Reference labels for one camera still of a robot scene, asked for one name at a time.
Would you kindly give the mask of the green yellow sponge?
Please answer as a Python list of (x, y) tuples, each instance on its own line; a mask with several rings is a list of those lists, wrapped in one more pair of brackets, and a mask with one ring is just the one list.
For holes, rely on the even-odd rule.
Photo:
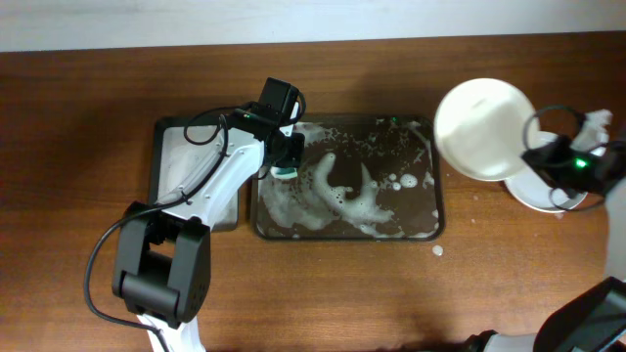
[(297, 169), (293, 167), (281, 168), (272, 166), (270, 168), (270, 174), (279, 180), (289, 180), (297, 177)]

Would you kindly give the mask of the cream plastic plate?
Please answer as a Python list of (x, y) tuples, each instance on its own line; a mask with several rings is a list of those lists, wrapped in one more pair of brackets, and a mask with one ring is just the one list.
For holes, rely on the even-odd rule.
[(512, 84), (476, 78), (451, 89), (433, 120), (436, 147), (448, 164), (472, 179), (495, 182), (526, 167), (523, 129), (535, 109)]

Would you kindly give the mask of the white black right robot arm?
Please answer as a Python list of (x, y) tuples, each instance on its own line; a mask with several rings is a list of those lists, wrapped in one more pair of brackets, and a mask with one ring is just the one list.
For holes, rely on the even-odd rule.
[(528, 149), (523, 161), (553, 191), (602, 197), (589, 209), (604, 207), (608, 220), (605, 278), (553, 313), (536, 333), (504, 335), (486, 330), (470, 336), (458, 349), (473, 352), (623, 351), (625, 334), (625, 141), (600, 143), (576, 151), (559, 136)]

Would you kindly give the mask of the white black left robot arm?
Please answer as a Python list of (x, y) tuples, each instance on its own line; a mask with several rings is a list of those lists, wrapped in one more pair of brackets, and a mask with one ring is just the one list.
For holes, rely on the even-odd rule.
[(217, 116), (201, 161), (153, 204), (132, 203), (119, 232), (112, 292), (136, 315), (155, 351), (202, 351), (197, 314), (210, 285), (210, 236), (240, 186), (260, 169), (294, 177), (305, 106), (249, 103)]

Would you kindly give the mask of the dark brown tray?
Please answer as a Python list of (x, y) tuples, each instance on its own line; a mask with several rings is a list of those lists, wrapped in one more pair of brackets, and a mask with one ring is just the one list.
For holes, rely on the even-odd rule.
[(418, 115), (301, 120), (296, 177), (252, 185), (250, 217), (268, 241), (430, 242), (445, 229), (433, 124)]

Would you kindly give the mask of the black soapy water tray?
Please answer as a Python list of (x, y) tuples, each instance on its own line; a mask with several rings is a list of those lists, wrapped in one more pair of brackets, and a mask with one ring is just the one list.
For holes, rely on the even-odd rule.
[[(184, 138), (184, 127), (190, 117), (164, 117), (156, 122), (149, 178), (148, 203), (179, 186), (209, 152), (209, 146), (196, 146)], [(194, 140), (208, 139), (215, 131), (216, 116), (204, 116), (188, 127)], [(213, 231), (227, 232), (237, 228), (239, 220), (239, 191), (231, 197), (220, 213)]]

